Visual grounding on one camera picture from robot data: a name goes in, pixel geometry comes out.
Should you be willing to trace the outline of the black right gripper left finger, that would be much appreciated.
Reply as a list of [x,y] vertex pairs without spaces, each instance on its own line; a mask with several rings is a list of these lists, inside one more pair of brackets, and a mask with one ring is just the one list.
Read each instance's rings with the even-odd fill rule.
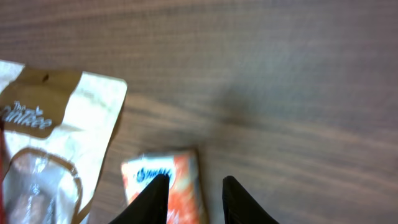
[[157,175],[109,224],[166,224],[169,176]]

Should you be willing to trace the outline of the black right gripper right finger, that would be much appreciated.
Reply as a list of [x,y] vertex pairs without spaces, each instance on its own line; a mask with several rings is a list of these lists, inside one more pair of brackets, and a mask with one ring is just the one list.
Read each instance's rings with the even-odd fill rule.
[[222,201],[226,224],[279,224],[231,175],[223,179]]

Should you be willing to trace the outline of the orange Kleenex tissue pack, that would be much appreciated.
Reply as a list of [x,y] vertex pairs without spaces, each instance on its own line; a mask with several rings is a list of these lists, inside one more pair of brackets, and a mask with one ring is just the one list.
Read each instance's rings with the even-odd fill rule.
[[143,154],[121,164],[126,200],[133,202],[159,174],[168,175],[167,224],[206,224],[197,155],[193,150]]

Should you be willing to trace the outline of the brown white snack bag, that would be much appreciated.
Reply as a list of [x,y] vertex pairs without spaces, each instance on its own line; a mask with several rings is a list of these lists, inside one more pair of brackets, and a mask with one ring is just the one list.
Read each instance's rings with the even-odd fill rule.
[[4,223],[86,223],[127,92],[119,78],[1,62]]

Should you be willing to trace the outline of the red snack stick packet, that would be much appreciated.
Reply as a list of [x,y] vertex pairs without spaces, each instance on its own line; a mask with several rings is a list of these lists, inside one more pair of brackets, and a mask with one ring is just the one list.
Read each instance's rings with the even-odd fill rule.
[[3,131],[1,129],[1,143],[0,143],[0,224],[5,222],[4,215],[4,206],[3,206],[3,188],[2,181],[4,178],[3,174],[3,149],[4,149],[4,140],[3,140]]

